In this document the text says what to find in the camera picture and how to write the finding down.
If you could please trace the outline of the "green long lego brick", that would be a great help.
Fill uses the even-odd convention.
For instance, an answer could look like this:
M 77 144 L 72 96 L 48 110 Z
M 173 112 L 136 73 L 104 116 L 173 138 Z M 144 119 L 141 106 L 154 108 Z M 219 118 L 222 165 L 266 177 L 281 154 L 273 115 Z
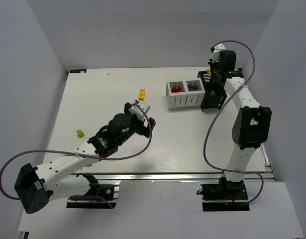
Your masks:
M 218 107 L 219 104 L 220 104 L 220 99 L 217 99 L 217 98 L 211 98 L 208 101 L 209 107 Z

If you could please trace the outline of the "purple lego brick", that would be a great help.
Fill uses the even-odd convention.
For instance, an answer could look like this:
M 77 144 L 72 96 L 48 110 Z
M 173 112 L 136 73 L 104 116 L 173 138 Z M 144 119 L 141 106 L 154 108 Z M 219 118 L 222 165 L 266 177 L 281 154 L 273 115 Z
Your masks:
M 197 91 L 198 87 L 196 87 L 196 86 L 188 86 L 188 90 L 189 91 Z

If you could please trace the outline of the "red lego brick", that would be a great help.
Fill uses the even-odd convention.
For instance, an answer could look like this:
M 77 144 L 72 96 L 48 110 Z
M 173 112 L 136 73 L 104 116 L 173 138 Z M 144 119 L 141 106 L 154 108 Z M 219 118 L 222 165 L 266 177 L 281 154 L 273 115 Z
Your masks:
M 181 93 L 181 92 L 184 92 L 184 90 L 182 90 L 181 88 L 174 88 L 174 89 L 171 89 L 171 93 Z

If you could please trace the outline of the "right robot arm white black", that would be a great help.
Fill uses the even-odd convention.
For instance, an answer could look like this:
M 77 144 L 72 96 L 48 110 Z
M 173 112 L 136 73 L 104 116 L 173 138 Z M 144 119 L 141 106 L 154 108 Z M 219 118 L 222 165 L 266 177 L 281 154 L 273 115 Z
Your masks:
M 272 111 L 261 106 L 247 88 L 241 71 L 235 69 L 236 53 L 223 46 L 213 50 L 211 75 L 233 98 L 238 110 L 232 128 L 234 148 L 226 170 L 219 180 L 223 194 L 242 190 L 244 173 L 251 156 L 268 138 Z

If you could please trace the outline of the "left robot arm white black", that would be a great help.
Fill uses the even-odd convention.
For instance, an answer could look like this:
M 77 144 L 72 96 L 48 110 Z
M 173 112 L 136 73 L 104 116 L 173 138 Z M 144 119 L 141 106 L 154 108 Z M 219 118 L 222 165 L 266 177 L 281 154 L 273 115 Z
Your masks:
M 48 202 L 66 197 L 99 194 L 99 184 L 90 174 L 72 177 L 71 174 L 86 166 L 97 163 L 116 153 L 134 134 L 149 137 L 156 122 L 149 118 L 144 125 L 135 114 L 120 113 L 109 123 L 79 146 L 73 155 L 61 157 L 33 167 L 30 163 L 21 167 L 14 189 L 27 214 L 33 214 L 45 207 Z

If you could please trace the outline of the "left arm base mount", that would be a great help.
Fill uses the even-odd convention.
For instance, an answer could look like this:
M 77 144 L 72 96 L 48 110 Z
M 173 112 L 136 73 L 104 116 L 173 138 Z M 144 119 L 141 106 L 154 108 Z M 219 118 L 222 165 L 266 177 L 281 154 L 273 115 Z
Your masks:
M 84 195 L 74 195 L 68 198 L 66 208 L 68 209 L 114 209 L 117 196 L 114 194 L 115 185 L 100 184 L 94 175 L 84 174 L 89 189 Z

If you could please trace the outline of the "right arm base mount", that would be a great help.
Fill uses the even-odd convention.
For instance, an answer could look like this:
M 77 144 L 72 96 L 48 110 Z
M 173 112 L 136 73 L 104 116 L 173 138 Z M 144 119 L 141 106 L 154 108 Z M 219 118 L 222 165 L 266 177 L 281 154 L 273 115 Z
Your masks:
M 248 195 L 244 181 L 232 182 L 221 177 L 218 183 L 201 184 L 197 195 L 202 197 L 204 212 L 249 211 Z

